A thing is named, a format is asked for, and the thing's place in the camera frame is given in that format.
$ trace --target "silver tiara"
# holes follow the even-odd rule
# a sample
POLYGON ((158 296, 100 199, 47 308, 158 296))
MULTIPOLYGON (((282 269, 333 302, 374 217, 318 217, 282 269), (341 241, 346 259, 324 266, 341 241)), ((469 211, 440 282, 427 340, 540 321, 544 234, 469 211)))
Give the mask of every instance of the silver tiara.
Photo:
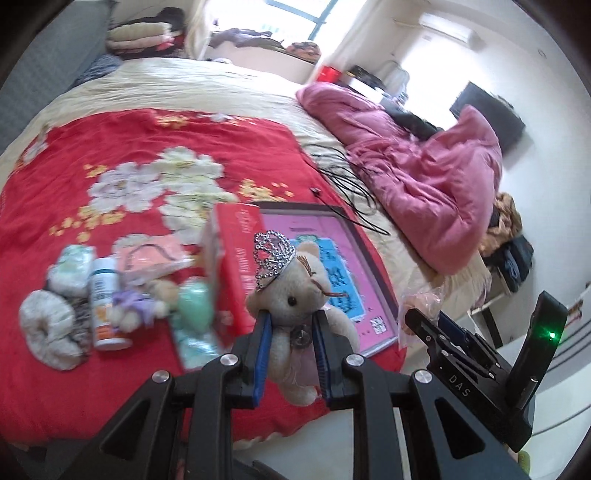
POLYGON ((255 235, 256 290, 273 282, 296 256, 296 248, 282 233, 268 230, 255 235))

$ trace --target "window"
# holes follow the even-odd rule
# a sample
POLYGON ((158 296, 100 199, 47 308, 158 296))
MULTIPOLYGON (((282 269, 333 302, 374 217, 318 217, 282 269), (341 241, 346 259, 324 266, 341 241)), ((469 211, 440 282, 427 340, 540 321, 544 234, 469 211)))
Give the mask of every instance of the window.
MULTIPOLYGON (((310 34, 308 35, 308 40, 314 40, 320 31, 320 27, 326 23, 326 19, 335 7, 337 1, 338 0, 287 0, 287 3, 283 3, 276 0, 265 0, 265 3, 292 15, 297 15, 301 19, 307 20, 310 25, 313 24, 310 34)), ((302 30, 305 28, 301 20, 296 20, 296 22, 300 24, 302 30)))
POLYGON ((213 0, 219 28, 270 31, 284 45, 315 41, 323 52, 343 38, 365 0, 213 0))

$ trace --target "plastic bottle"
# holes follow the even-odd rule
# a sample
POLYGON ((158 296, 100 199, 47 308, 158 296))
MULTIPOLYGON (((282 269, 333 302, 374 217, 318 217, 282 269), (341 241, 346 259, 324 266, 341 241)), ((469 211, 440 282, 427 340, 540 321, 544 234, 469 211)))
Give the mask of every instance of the plastic bottle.
POLYGON ((92 309, 92 338, 97 350, 123 350, 132 341, 121 332, 114 332, 109 323, 113 293, 119 290, 119 274, 114 258, 97 258, 92 263, 89 278, 90 307, 92 309))

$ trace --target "pink blanket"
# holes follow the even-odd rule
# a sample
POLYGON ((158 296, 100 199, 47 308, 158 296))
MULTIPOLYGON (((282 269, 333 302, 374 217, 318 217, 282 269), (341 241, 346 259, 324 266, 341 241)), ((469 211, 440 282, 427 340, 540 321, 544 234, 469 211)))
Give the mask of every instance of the pink blanket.
POLYGON ((457 273, 488 227, 501 179, 501 149, 467 106, 455 126, 418 142, 379 105, 336 85, 297 92, 302 107, 347 146, 359 177, 438 272, 457 273))

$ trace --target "pink pouch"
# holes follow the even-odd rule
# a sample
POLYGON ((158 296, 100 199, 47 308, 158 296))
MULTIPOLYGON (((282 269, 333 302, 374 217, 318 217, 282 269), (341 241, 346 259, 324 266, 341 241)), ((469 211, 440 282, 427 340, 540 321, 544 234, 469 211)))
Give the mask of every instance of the pink pouch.
POLYGON ((153 236, 139 245, 122 247, 115 252, 114 257, 123 281, 129 286, 143 285, 190 267, 193 263, 172 234, 153 236))

